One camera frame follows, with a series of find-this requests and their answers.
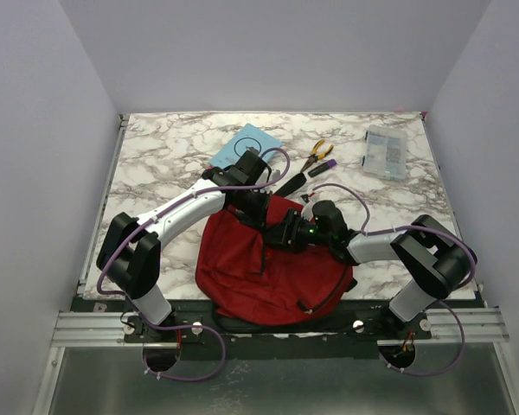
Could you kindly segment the red student backpack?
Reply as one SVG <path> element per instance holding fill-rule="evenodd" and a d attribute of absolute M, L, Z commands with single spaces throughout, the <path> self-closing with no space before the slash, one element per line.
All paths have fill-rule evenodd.
<path fill-rule="evenodd" d="M 302 206 L 273 195 L 266 227 Z M 266 229 L 242 225 L 232 207 L 209 216 L 195 281 L 222 316 L 259 326 L 285 326 L 327 316 L 354 286 L 353 268 L 326 246 L 288 252 L 266 245 Z"/>

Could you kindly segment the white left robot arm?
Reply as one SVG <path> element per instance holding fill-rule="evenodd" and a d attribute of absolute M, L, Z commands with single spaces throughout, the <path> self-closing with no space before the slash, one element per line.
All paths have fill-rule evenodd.
<path fill-rule="evenodd" d="M 252 214 L 266 207 L 268 195 L 260 190 L 275 181 L 259 184 L 267 162 L 251 150 L 226 168 L 210 167 L 200 178 L 161 207 L 132 217 L 122 212 L 112 219 L 99 250 L 97 290 L 102 295 L 105 278 L 114 282 L 146 320 L 145 332 L 157 342 L 168 340 L 175 328 L 171 304 L 157 281 L 162 250 L 196 222 L 234 204 Z"/>

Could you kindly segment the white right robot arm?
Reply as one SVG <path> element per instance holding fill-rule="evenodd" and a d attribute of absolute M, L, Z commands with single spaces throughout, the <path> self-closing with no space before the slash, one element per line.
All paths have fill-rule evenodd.
<path fill-rule="evenodd" d="M 412 320 L 438 300 L 474 277 L 477 260 L 472 250 L 430 215 L 421 215 L 410 225 L 371 233 L 348 228 L 332 201 L 312 206 L 312 219 L 290 209 L 265 233 L 273 248 L 301 252 L 308 245 L 326 246 L 333 257 L 347 265 L 398 260 L 412 280 L 389 302 L 381 316 L 382 332 L 401 338 Z"/>

